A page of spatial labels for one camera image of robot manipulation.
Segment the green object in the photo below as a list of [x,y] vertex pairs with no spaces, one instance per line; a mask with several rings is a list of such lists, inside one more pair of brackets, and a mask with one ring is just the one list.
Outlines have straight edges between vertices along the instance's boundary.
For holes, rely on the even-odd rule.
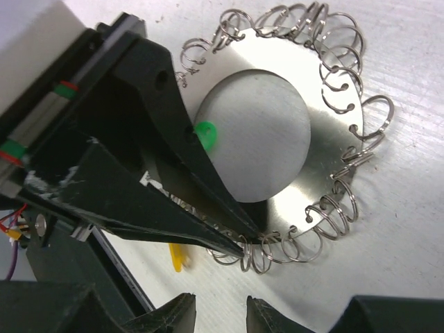
[[66,99],[73,99],[77,93],[76,90],[71,89],[66,85],[58,85],[55,87],[54,92],[61,97],[65,97]]
[[217,129],[216,126],[209,121],[202,121],[194,128],[203,148],[208,151],[216,143]]
[[13,140],[8,140],[0,146],[0,151],[20,160],[26,152],[26,148]]

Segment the flat metal disc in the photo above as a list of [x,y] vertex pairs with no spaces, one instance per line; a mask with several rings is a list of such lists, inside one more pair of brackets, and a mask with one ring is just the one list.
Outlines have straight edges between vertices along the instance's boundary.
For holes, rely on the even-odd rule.
[[[313,213],[313,222],[307,223],[305,208],[319,201],[321,196],[331,193],[333,180],[330,175],[345,165],[340,158],[343,152],[350,146],[359,149],[362,145],[361,141],[349,132],[352,124],[357,124],[361,130],[364,127],[359,95],[348,74],[330,74],[329,84],[340,87],[346,83],[349,88],[342,92],[324,89],[328,101],[338,108],[346,108],[350,103],[355,105],[355,109],[347,114],[336,114],[328,108],[321,96],[320,60],[316,52],[288,40],[257,37],[253,29],[246,29],[240,34],[245,34],[242,41],[232,42],[215,54],[211,50],[203,54],[205,64],[196,67],[199,72],[187,75],[187,86],[180,88],[182,98],[191,121],[195,124],[202,120],[211,121],[219,129],[217,141],[219,150],[215,147],[209,152],[209,157],[221,175],[222,181],[238,201],[245,202],[239,194],[235,193],[233,187],[235,184],[252,189],[258,184],[260,185],[258,189],[269,188],[273,185],[275,178],[282,183],[284,179],[280,177],[282,170],[293,168],[294,175],[292,179],[288,179],[287,184],[284,184],[283,189],[257,204],[265,205],[265,210],[262,210],[261,214],[266,215],[263,217],[267,221],[268,231],[278,231],[284,234],[291,225],[295,225],[298,233],[301,234],[321,221],[321,217]],[[334,61],[329,64],[342,65],[335,57]],[[233,105],[230,101],[223,108],[211,110],[211,112],[202,108],[208,104],[207,101],[204,103],[205,99],[211,96],[217,97],[214,93],[216,86],[227,79],[230,80],[235,74],[250,70],[265,71],[284,79],[297,90],[303,103],[294,108],[288,103],[277,106],[279,99],[273,99],[270,96],[268,103],[260,107],[255,105],[253,108],[251,105],[248,107],[247,104],[241,108],[240,112],[235,105],[246,102],[244,96],[249,96],[246,94],[249,86],[245,86],[237,89],[236,104]],[[261,93],[266,96],[270,94],[270,91],[265,89]],[[304,120],[303,112],[308,114],[308,121]],[[258,136],[253,135],[250,139],[245,135],[240,136],[241,139],[236,138],[236,133],[244,133],[246,128],[251,128],[251,124],[263,124],[264,121],[267,122],[270,119],[271,130],[258,130],[256,133]],[[273,127],[273,123],[280,123],[281,127]],[[292,130],[282,130],[283,125]],[[300,135],[301,131],[309,133],[309,139],[305,140],[306,142],[303,142],[304,136]],[[274,142],[274,144],[261,144],[262,148],[257,149],[258,139],[261,142]],[[300,147],[304,144],[308,146],[306,156],[304,148]],[[225,148],[229,146],[230,150],[228,153],[225,150],[223,158],[218,159],[218,151],[220,152],[221,147],[224,146]],[[269,176],[254,180],[250,179],[248,174],[245,176],[245,172],[244,176],[236,172],[227,172],[227,170],[232,170],[234,161],[239,162],[239,158],[248,164],[246,170],[250,172],[253,172],[252,161],[268,161],[265,164],[254,162],[253,165],[258,167],[265,165]]]

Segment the yellow object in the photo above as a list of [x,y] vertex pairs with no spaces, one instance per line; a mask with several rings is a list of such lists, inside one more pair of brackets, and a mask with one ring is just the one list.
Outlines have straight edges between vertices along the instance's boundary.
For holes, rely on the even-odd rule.
[[22,233],[20,231],[17,230],[13,230],[13,229],[9,229],[6,234],[11,237],[12,239],[14,239],[15,241],[18,241],[19,238],[22,236]]
[[169,243],[169,252],[171,253],[174,269],[178,273],[181,272],[182,265],[187,261],[187,258],[180,248],[180,244]]

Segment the red stripe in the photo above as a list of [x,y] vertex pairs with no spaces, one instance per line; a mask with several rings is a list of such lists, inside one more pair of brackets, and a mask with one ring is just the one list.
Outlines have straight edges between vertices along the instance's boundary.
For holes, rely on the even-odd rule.
[[18,158],[15,158],[11,155],[8,155],[7,153],[5,153],[4,151],[0,151],[0,157],[4,158],[5,160],[7,160],[8,162],[11,162],[19,167],[23,166],[23,163],[21,160],[19,160]]
[[73,89],[73,90],[75,90],[75,91],[78,90],[78,87],[77,87],[75,84],[70,83],[70,82],[68,82],[68,81],[60,81],[60,84],[61,84],[61,85],[64,85],[65,87],[68,87],[69,89]]

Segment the white table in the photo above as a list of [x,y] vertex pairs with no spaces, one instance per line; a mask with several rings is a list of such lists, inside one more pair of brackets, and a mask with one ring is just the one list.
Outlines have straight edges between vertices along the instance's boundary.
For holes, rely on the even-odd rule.
[[[149,37],[178,55],[191,37],[210,36],[220,13],[257,17],[274,1],[67,0],[86,26],[126,11],[146,20]],[[444,2],[329,1],[359,22],[368,41],[363,79],[369,94],[396,104],[377,157],[353,187],[361,218],[349,236],[327,244],[312,264],[275,266],[256,276],[216,265],[194,249],[194,267],[173,272],[166,244],[110,240],[155,306],[181,292],[197,295],[197,333],[245,332],[246,297],[263,298],[307,327],[328,330],[355,294],[444,298]],[[375,117],[366,123],[375,127]]]

